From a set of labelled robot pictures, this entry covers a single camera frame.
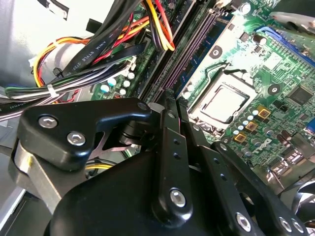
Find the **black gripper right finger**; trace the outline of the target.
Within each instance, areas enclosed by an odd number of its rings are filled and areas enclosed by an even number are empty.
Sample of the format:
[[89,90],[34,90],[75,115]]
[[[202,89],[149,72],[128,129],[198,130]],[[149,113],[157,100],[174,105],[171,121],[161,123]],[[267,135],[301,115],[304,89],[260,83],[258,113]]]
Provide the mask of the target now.
[[188,102],[177,100],[189,155],[201,168],[214,197],[218,231],[223,236],[306,236],[304,223],[221,141],[208,143],[190,122]]

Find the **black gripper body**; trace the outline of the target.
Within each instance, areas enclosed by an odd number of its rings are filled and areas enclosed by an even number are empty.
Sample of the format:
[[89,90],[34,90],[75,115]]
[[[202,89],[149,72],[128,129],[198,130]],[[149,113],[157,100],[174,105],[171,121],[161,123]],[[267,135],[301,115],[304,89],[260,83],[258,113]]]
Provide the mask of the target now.
[[215,190],[195,169],[189,170],[192,217],[171,229],[152,212],[159,151],[123,161],[71,189],[58,203],[49,236],[218,236]]

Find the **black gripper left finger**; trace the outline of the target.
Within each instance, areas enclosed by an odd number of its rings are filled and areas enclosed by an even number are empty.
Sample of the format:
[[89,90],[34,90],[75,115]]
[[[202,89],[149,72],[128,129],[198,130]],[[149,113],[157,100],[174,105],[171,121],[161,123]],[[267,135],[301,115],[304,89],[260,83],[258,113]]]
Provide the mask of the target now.
[[150,202],[154,215],[161,222],[186,222],[193,205],[178,107],[170,89],[157,103],[121,98],[32,107],[20,118],[16,160],[30,155],[26,174],[54,212],[83,181],[90,159],[139,145],[156,162]]

